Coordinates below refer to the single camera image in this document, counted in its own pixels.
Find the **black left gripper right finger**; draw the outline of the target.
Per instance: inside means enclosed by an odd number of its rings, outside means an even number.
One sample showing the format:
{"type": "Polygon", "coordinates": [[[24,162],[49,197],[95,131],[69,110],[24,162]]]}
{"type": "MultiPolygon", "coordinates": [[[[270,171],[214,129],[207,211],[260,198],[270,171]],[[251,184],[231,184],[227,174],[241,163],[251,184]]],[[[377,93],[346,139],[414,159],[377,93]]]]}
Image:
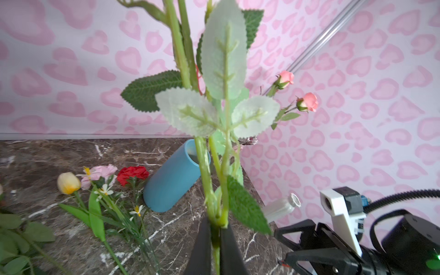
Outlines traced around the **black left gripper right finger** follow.
{"type": "Polygon", "coordinates": [[[229,225],[226,229],[221,229],[220,236],[220,274],[249,275],[234,236],[232,226],[229,225]]]}

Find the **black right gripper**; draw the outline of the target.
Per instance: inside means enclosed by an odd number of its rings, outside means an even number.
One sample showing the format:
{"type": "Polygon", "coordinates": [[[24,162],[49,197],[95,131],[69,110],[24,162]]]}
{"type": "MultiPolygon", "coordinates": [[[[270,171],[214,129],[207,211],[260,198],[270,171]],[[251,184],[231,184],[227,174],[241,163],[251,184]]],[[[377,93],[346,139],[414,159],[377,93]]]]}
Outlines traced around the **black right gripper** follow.
{"type": "Polygon", "coordinates": [[[300,275],[312,274],[301,265],[302,262],[309,262],[318,275],[388,274],[388,265],[378,252],[361,246],[363,255],[358,256],[323,223],[316,228],[314,221],[304,220],[276,229],[274,238],[295,251],[287,253],[284,262],[300,275]],[[291,233],[301,233],[299,243],[285,237],[291,233]]]}

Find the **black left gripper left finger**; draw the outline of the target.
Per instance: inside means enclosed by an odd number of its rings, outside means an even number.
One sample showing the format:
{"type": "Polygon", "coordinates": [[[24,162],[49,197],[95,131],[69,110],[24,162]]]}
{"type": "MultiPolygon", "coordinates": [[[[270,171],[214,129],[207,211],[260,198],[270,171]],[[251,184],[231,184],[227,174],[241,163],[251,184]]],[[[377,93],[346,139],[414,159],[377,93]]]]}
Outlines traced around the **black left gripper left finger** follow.
{"type": "Polygon", "coordinates": [[[211,275],[211,228],[207,217],[201,220],[184,275],[211,275]]]}

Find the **light pink carnation flower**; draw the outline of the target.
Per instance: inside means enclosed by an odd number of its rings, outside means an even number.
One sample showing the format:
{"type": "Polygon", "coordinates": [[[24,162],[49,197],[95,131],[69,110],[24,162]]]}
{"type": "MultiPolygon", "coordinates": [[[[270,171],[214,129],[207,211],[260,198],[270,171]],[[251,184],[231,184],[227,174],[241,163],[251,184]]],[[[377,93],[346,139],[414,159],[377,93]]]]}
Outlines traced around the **light pink carnation flower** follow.
{"type": "Polygon", "coordinates": [[[92,181],[98,181],[100,178],[108,179],[117,170],[118,168],[114,165],[95,166],[93,168],[83,167],[83,173],[77,174],[81,178],[81,189],[90,189],[92,181]]]}

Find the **light pink rose with stem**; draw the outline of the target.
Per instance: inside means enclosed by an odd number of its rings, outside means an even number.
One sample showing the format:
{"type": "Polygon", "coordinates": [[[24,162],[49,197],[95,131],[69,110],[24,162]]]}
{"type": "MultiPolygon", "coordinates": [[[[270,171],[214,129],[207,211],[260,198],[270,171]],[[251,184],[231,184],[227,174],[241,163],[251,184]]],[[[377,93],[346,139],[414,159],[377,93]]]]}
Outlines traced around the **light pink rose with stem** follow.
{"type": "Polygon", "coordinates": [[[275,130],[281,121],[290,121],[301,116],[300,112],[316,112],[319,102],[313,93],[307,93],[303,97],[297,97],[296,101],[279,110],[271,128],[275,130]]]}

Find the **pink peony flower branch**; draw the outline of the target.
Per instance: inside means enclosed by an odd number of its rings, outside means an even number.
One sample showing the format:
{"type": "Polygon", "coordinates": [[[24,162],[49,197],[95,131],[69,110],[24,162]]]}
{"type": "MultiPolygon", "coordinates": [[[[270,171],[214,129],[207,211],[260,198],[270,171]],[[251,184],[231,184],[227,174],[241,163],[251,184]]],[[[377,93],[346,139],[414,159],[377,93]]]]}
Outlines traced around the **pink peony flower branch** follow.
{"type": "Polygon", "coordinates": [[[272,98],[249,96],[245,88],[247,53],[263,12],[242,10],[236,1],[209,2],[194,49],[184,1],[165,1],[162,9],[147,1],[121,4],[144,9],[171,31],[177,69],[136,79],[121,96],[137,111],[160,112],[194,138],[211,228],[211,271],[220,275],[220,231],[230,225],[230,216],[256,233],[272,233],[238,179],[238,139],[264,132],[280,109],[272,98]]]}

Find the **pink rose with long stem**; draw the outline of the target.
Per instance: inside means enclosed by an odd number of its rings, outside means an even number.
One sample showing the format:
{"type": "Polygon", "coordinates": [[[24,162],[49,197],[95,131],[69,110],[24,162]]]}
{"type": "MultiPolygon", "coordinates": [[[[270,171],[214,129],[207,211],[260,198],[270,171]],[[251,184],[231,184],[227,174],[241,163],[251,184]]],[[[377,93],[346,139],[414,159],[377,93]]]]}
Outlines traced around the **pink rose with long stem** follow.
{"type": "Polygon", "coordinates": [[[282,71],[277,75],[276,81],[271,85],[265,96],[273,97],[278,91],[285,89],[287,86],[294,84],[294,74],[289,71],[282,71]]]}

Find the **clear ribbed glass vase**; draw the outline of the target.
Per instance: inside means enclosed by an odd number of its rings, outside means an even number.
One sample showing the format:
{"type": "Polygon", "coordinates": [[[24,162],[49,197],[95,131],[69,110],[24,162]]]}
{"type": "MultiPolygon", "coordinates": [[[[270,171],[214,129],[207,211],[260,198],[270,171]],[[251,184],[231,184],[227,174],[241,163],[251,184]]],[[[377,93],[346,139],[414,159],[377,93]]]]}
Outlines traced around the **clear ribbed glass vase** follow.
{"type": "Polygon", "coordinates": [[[252,146],[257,144],[258,138],[256,136],[252,136],[252,137],[242,137],[238,139],[239,144],[242,146],[252,146]]]}

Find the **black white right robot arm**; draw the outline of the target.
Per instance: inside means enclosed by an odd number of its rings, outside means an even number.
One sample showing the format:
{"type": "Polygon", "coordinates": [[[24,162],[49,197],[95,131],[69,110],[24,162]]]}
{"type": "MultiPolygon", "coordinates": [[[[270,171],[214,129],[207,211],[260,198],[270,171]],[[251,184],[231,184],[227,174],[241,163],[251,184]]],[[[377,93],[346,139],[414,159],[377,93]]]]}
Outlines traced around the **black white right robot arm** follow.
{"type": "Polygon", "coordinates": [[[401,201],[439,198],[435,189],[400,192],[369,202],[349,187],[323,190],[320,199],[332,226],[305,220],[275,230],[291,249],[278,263],[299,275],[437,275],[440,228],[405,209],[377,218],[370,227],[372,249],[360,244],[371,212],[401,201]],[[309,262],[313,271],[301,265],[309,262]]]}

